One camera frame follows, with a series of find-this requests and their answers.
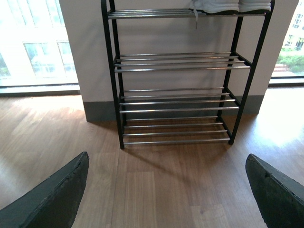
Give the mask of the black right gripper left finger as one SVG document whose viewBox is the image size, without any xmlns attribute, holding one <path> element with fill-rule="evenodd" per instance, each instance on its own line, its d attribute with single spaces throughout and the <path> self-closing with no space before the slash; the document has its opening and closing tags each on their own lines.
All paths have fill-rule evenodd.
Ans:
<svg viewBox="0 0 304 228">
<path fill-rule="evenodd" d="M 70 228 L 82 200 L 89 156 L 82 152 L 0 211 L 2 228 Z"/>
</svg>

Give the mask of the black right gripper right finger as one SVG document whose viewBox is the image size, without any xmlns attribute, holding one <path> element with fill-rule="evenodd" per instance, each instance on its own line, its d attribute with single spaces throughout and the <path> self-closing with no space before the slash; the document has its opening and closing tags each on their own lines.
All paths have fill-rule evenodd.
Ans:
<svg viewBox="0 0 304 228">
<path fill-rule="evenodd" d="M 254 154 L 247 157 L 247 178 L 268 228 L 304 226 L 304 187 Z"/>
</svg>

